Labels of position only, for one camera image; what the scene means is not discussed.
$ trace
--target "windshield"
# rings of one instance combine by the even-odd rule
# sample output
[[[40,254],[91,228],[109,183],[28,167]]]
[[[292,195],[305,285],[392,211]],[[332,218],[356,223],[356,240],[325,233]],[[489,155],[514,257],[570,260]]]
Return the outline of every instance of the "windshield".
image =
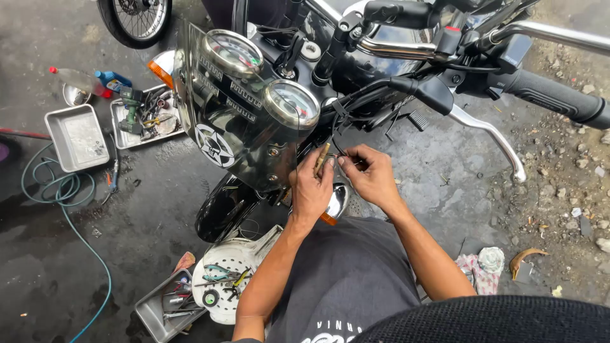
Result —
[[[272,84],[270,62],[244,37],[192,23],[179,34],[173,77],[184,129],[205,157],[259,192],[289,185],[319,114],[298,85]]]

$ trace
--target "gray t-shirt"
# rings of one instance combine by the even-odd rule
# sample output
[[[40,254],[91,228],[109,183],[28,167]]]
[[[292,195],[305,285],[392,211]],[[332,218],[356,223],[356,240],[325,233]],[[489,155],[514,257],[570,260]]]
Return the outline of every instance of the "gray t-shirt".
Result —
[[[419,305],[415,287],[393,225],[354,217],[335,226],[318,221],[296,254],[265,342],[347,343],[377,321]]]

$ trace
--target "blue bottle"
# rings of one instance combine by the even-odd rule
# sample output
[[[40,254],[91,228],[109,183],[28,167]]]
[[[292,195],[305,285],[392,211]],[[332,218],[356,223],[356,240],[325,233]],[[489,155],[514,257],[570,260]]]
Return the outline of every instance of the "blue bottle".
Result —
[[[120,93],[121,87],[131,87],[131,81],[120,76],[114,71],[96,71],[95,77],[102,82],[106,88]]]

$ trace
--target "air hose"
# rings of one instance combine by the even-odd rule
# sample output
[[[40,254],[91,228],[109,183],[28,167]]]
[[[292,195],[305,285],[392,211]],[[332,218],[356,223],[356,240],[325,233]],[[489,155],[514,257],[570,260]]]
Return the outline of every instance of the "air hose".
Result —
[[[82,240],[82,242],[87,246],[87,248],[89,248],[89,250],[91,250],[91,252],[95,255],[95,257],[97,257],[99,259],[99,261],[104,266],[104,269],[106,269],[106,274],[108,274],[108,294],[106,295],[106,299],[104,299],[102,306],[100,306],[98,312],[95,314],[95,316],[93,316],[91,321],[89,321],[89,323],[81,330],[81,332],[79,332],[74,338],[72,338],[70,343],[73,343],[85,332],[85,330],[87,330],[89,328],[89,326],[93,323],[93,321],[102,312],[104,307],[106,307],[106,303],[108,302],[108,299],[110,298],[110,290],[112,289],[112,279],[110,277],[110,271],[108,270],[108,267],[106,266],[106,264],[104,263],[102,258],[99,257],[98,253],[95,252],[95,250],[91,247],[91,245],[89,245],[89,243],[87,243],[87,241],[76,230],[76,227],[74,227],[74,224],[70,220],[70,217],[68,216],[68,213],[66,211],[66,208],[80,205],[83,202],[85,202],[85,200],[89,200],[90,198],[93,197],[93,192],[95,191],[95,180],[93,179],[93,177],[88,173],[68,173],[65,176],[62,176],[61,178],[56,178],[55,174],[53,173],[53,170],[51,169],[51,164],[53,164],[53,163],[59,164],[59,162],[57,162],[54,159],[51,159],[49,157],[41,157],[42,162],[37,164],[34,167],[34,169],[32,170],[32,177],[33,177],[34,181],[36,181],[37,184],[44,186],[42,188],[42,193],[40,194],[40,199],[34,198],[32,195],[29,195],[28,192],[26,191],[26,186],[25,186],[24,180],[26,178],[27,170],[32,165],[32,163],[34,162],[36,157],[38,157],[38,155],[40,155],[44,150],[51,147],[51,145],[53,145],[53,143],[42,148],[27,163],[26,168],[23,171],[23,174],[21,175],[21,190],[28,198],[30,198],[33,201],[36,201],[38,203],[43,203],[43,204],[58,204],[59,206],[61,206],[63,215],[66,217],[66,221],[68,222],[68,224],[70,224],[70,227],[72,228],[74,233],[76,233],[78,238],[80,238]],[[47,168],[47,170],[49,171],[49,173],[51,174],[50,181],[43,182],[43,181],[38,180],[38,178],[36,177],[36,172],[42,166],[45,166]],[[91,191],[81,201],[78,201],[76,203],[66,203],[65,201],[69,201],[72,197],[74,197],[80,191],[80,189],[81,189],[80,175],[89,177],[89,179],[91,180]],[[50,187],[57,187],[54,198],[45,197],[45,193],[47,192],[47,190]]]

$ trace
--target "tachometer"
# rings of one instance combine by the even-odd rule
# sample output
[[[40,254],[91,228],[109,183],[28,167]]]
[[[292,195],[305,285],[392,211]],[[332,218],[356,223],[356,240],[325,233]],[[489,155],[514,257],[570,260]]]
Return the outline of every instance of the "tachometer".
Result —
[[[263,68],[260,49],[245,37],[227,30],[211,30],[203,38],[203,56],[220,70],[240,79],[255,78]]]
[[[313,128],[320,118],[320,104],[296,82],[275,80],[263,90],[263,106],[280,123],[293,129]]]

